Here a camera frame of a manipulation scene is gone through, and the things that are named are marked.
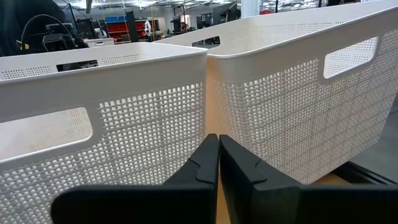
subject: black cable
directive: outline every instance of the black cable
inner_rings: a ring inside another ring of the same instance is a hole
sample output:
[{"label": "black cable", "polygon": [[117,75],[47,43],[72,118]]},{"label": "black cable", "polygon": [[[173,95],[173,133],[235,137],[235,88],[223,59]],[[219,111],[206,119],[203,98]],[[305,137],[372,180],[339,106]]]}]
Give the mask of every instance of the black cable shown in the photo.
[{"label": "black cable", "polygon": [[72,7],[72,9],[76,10],[77,12],[79,12],[80,14],[82,14],[84,17],[86,17],[86,19],[89,19],[89,17],[85,16],[83,13],[81,13],[77,8],[73,7],[72,4],[67,3],[65,0],[62,0],[63,2],[65,2],[66,4],[69,4],[70,7]]},{"label": "black cable", "polygon": [[40,15],[36,15],[36,16],[30,18],[29,21],[27,21],[27,23],[26,23],[26,25],[25,25],[25,27],[24,27],[24,31],[22,31],[22,37],[21,37],[22,50],[26,50],[26,48],[25,48],[25,43],[24,43],[24,37],[25,37],[25,31],[26,31],[27,27],[28,27],[29,24],[32,23],[35,19],[37,19],[37,18],[39,18],[39,17],[43,17],[43,16],[55,20],[58,24],[60,24],[60,25],[69,33],[70,38],[71,38],[71,39],[73,38],[73,36],[72,36],[72,34],[69,32],[69,30],[68,30],[68,29],[62,24],[62,22],[59,21],[57,18],[52,17],[52,16],[49,16],[49,15],[46,15],[46,14],[40,14]]}]

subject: white plastic basket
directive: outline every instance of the white plastic basket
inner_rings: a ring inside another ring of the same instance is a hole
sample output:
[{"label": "white plastic basket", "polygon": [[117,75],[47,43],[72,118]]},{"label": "white plastic basket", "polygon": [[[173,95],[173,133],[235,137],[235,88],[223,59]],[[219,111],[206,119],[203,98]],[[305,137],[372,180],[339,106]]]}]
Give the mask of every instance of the white plastic basket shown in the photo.
[{"label": "white plastic basket", "polygon": [[103,39],[94,39],[94,40],[84,40],[84,43],[86,43],[88,47],[104,47],[104,46],[114,45],[114,39],[103,38]]},{"label": "white plastic basket", "polygon": [[208,100],[208,121],[308,184],[378,141],[398,88],[397,5],[249,17],[158,42],[219,36],[208,54],[208,99],[218,99]]},{"label": "white plastic basket", "polygon": [[205,49],[167,44],[0,58],[0,223],[50,223],[76,185],[167,180],[205,137],[205,78]]}]

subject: floor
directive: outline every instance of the floor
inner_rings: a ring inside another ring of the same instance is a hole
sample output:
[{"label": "floor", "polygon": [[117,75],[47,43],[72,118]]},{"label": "floor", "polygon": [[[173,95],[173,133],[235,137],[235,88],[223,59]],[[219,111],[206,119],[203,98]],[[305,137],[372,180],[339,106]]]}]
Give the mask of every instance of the floor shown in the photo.
[{"label": "floor", "polygon": [[379,142],[351,160],[398,182],[398,100],[396,98]]}]

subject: wooden surface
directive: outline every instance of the wooden surface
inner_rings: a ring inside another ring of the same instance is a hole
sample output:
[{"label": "wooden surface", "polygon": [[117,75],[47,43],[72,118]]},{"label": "wooden surface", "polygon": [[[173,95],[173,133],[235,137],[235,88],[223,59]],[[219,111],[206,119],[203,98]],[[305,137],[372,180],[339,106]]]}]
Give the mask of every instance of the wooden surface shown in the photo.
[{"label": "wooden surface", "polygon": [[[341,179],[335,174],[327,174],[321,179],[315,181],[313,184],[330,184],[330,185],[340,185],[349,184],[347,181]],[[217,199],[217,224],[230,224],[228,209],[225,202],[223,188],[221,186],[220,178],[218,179],[218,199]]]}]

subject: grid pattern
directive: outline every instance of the grid pattern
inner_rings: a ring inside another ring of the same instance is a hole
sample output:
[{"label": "grid pattern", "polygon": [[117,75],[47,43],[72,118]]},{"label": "grid pattern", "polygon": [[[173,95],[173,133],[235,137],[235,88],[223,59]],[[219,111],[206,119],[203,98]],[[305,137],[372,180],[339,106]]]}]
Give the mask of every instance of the grid pattern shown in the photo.
[{"label": "grid pattern", "polygon": [[324,76],[328,78],[370,61],[376,50],[376,44],[377,37],[374,37],[326,55]]},{"label": "grid pattern", "polygon": [[137,61],[139,61],[139,54],[102,58],[103,65],[114,65],[117,63],[137,62]]},{"label": "grid pattern", "polygon": [[1,71],[0,80],[8,80],[13,78],[30,77],[35,75],[44,75],[53,73],[51,66],[42,66],[34,68],[22,68],[17,70]]},{"label": "grid pattern", "polygon": [[0,171],[0,223],[51,223],[54,196],[76,185],[163,183],[205,136],[205,84],[105,101],[98,113],[98,144]]},{"label": "grid pattern", "polygon": [[92,132],[84,108],[0,123],[0,160],[84,140]]},{"label": "grid pattern", "polygon": [[[216,82],[227,105],[221,112],[227,133],[287,175],[312,183],[377,142],[398,88],[397,39],[396,30],[384,35],[370,66],[329,85],[318,82],[318,58],[251,82]],[[369,52],[363,45],[348,49],[355,50],[342,52]]]},{"label": "grid pattern", "polygon": [[336,21],[246,27],[220,35],[221,45],[211,49],[211,53],[220,55],[243,53],[342,23],[343,21]]}]

